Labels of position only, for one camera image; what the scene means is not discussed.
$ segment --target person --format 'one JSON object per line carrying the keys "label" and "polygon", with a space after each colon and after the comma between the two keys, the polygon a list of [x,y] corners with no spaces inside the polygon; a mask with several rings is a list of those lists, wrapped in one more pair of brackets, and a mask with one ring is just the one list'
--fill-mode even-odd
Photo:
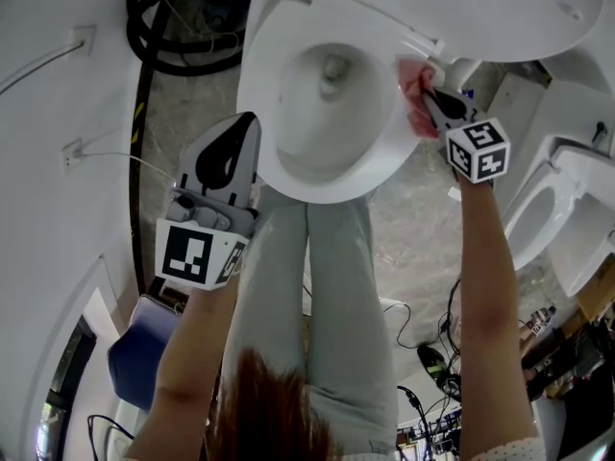
{"label": "person", "polygon": [[[461,459],[543,459],[521,369],[515,274],[492,190],[459,184]],[[366,199],[311,205],[264,187],[258,209],[240,280],[189,298],[128,458],[199,458],[224,353],[208,459],[393,459],[397,392]]]}

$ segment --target toilet lid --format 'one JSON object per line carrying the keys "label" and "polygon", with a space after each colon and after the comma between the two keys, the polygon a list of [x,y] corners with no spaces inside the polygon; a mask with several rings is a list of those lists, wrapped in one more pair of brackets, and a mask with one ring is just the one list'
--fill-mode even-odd
{"label": "toilet lid", "polygon": [[443,41],[451,58],[530,61],[577,44],[603,0],[357,0]]}

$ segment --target hair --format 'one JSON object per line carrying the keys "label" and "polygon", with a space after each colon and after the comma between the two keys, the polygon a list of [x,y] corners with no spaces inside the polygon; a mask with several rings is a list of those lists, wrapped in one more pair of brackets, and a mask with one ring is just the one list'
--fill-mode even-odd
{"label": "hair", "polygon": [[329,425],[310,410],[300,374],[277,376],[253,350],[239,357],[234,380],[221,388],[207,452],[209,461],[244,461],[257,452],[271,461],[341,457]]}

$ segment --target black and white marker cube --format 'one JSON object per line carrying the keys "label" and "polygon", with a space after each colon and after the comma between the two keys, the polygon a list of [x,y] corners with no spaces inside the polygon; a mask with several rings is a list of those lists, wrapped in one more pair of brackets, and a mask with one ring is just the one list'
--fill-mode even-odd
{"label": "black and white marker cube", "polygon": [[159,219],[156,276],[204,290],[224,287],[247,246],[248,239],[233,232]]}
{"label": "black and white marker cube", "polygon": [[510,142],[496,118],[448,130],[446,146],[449,163],[474,184],[508,170]]}

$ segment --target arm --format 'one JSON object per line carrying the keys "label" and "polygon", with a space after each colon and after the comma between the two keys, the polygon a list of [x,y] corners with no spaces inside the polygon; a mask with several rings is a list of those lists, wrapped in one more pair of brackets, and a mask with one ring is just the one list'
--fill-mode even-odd
{"label": "arm", "polygon": [[154,404],[127,457],[196,461],[229,334],[238,277],[211,292],[194,290],[169,340],[156,377]]}
{"label": "arm", "polygon": [[488,184],[459,177],[461,267],[461,459],[537,436],[521,371],[517,285]]}

